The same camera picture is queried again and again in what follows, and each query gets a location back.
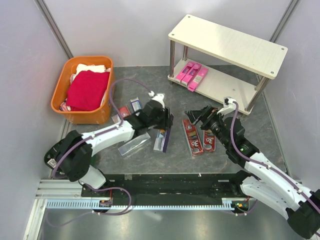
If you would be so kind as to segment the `holographic purple toothpaste box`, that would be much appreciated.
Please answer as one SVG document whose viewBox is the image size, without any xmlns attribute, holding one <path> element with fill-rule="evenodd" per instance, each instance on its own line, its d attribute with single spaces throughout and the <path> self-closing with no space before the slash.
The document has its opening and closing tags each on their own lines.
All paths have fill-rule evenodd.
<svg viewBox="0 0 320 240">
<path fill-rule="evenodd" d="M 170 134 L 171 128 L 167 130 L 159 129 L 154 141 L 153 150 L 166 153 L 169 144 Z"/>
</svg>

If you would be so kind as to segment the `pink toothpaste box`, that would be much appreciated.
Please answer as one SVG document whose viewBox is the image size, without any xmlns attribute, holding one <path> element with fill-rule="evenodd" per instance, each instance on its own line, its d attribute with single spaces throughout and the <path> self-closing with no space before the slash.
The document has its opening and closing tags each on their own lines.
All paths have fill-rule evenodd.
<svg viewBox="0 0 320 240">
<path fill-rule="evenodd" d="M 188 73 L 181 80 L 181 84 L 188 86 L 189 83 L 194 79 L 198 71 L 201 69 L 202 65 L 199 63 L 195 63 L 192 68 L 188 71 Z"/>
<path fill-rule="evenodd" d="M 201 81 L 205 78 L 207 75 L 209 69 L 206 67 L 202 67 L 199 72 L 196 74 L 195 78 L 191 81 L 191 83 L 188 85 L 188 90 L 191 92 L 194 92 L 196 88 L 199 86 Z"/>
<path fill-rule="evenodd" d="M 190 69 L 195 65 L 195 62 L 189 61 L 183 69 L 179 72 L 179 74 L 175 77 L 178 83 L 181 83 L 183 78 L 187 75 L 187 73 L 190 71 Z"/>
</svg>

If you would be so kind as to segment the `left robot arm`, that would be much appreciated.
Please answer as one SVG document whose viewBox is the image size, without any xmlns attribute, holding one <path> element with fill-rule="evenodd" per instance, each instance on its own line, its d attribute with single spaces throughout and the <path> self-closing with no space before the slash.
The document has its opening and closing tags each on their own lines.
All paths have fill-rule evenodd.
<svg viewBox="0 0 320 240">
<path fill-rule="evenodd" d="M 170 108 L 150 100 L 143 109 L 111 126 L 87 133 L 69 132 L 47 151 L 44 164 L 52 169 L 53 177 L 62 173 L 70 182 L 80 181 L 104 197 L 110 185 L 105 175 L 92 166 L 92 157 L 115 144 L 136 139 L 150 129 L 168 130 L 172 125 Z"/>
</svg>

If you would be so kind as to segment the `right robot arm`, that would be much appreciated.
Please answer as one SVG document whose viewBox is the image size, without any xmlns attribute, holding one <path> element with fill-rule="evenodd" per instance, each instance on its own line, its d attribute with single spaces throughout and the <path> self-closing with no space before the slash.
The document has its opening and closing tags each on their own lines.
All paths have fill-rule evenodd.
<svg viewBox="0 0 320 240">
<path fill-rule="evenodd" d="M 228 158 L 243 168 L 244 179 L 229 184 L 235 197 L 253 197 L 283 216 L 291 229 L 304 239 L 320 235 L 320 191 L 313 191 L 274 165 L 245 137 L 234 114 L 224 118 L 212 106 L 185 112 L 192 125 L 201 123 L 225 147 Z"/>
</svg>

